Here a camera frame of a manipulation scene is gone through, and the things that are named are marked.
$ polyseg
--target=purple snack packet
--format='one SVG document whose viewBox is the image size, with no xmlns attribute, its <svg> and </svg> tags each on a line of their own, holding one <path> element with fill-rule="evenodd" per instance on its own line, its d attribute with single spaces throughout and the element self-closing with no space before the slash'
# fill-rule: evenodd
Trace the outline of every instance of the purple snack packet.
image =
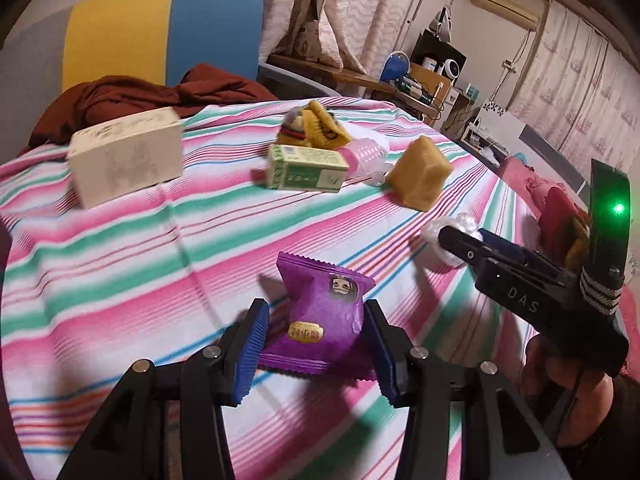
<svg viewBox="0 0 640 480">
<path fill-rule="evenodd" d="M 280 252 L 276 261 L 290 304 L 258 363 L 305 374 L 375 380 L 362 333 L 363 295 L 376 282 L 353 270 Z"/>
</svg>

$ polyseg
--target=white box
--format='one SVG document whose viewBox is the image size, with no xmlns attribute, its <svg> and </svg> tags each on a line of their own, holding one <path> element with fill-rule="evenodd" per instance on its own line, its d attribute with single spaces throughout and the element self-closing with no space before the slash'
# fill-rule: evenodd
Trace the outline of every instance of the white box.
<svg viewBox="0 0 640 480">
<path fill-rule="evenodd" d="M 66 160 L 85 208 L 182 174 L 180 117 L 140 112 L 73 134 Z"/>
<path fill-rule="evenodd" d="M 456 88 L 453 88 L 452 86 L 449 89 L 449 93 L 447 93 L 447 97 L 445 98 L 444 102 L 448 105 L 453 106 L 454 104 L 456 104 L 456 100 L 459 95 L 460 95 L 460 92 Z"/>
</svg>

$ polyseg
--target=striped bedsheet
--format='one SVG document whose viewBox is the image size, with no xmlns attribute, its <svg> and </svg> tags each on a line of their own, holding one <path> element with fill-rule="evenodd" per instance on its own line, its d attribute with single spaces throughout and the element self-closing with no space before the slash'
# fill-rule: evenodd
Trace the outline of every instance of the striped bedsheet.
<svg viewBox="0 0 640 480">
<path fill-rule="evenodd" d="M 0 313 L 10 413 L 37 479 L 53 479 L 110 389 L 139 358 L 183 360 L 220 336 L 255 297 L 272 320 L 287 298 L 279 251 L 372 276 L 388 320 L 441 357 L 491 358 L 520 370 L 530 327 L 444 267 L 419 237 L 430 219 L 469 211 L 530 245 L 536 229 L 516 194 L 473 156 L 391 104 L 323 98 L 339 120 L 388 136 L 391 160 L 430 136 L 454 171 L 428 213 L 386 187 L 347 181 L 340 193 L 267 190 L 267 146 L 283 114 L 306 101 L 211 106 L 185 121 L 184 176 L 82 210 L 66 147 L 41 146 L 0 167 L 0 216 L 13 245 Z M 294 378 L 259 370 L 225 409 L 239 480 L 391 479 L 406 410 L 375 382 Z M 177 408 L 170 409 L 170 429 Z M 459 473 L 452 411 L 449 476 Z"/>
</svg>

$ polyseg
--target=air conditioner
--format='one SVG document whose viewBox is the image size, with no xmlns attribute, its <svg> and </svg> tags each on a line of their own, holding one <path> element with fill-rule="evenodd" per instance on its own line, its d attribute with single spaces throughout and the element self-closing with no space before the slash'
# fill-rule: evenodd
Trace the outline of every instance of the air conditioner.
<svg viewBox="0 0 640 480">
<path fill-rule="evenodd" d="M 538 15 L 511 0 L 471 0 L 471 3 L 526 30 L 538 28 Z"/>
</svg>

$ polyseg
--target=green box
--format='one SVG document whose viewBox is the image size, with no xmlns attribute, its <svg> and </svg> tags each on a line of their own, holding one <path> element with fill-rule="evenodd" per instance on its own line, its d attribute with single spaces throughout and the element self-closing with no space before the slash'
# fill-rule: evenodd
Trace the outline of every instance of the green box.
<svg viewBox="0 0 640 480">
<path fill-rule="evenodd" d="M 342 155 L 332 150 L 272 144 L 267 159 L 267 187 L 337 193 L 348 169 Z"/>
</svg>

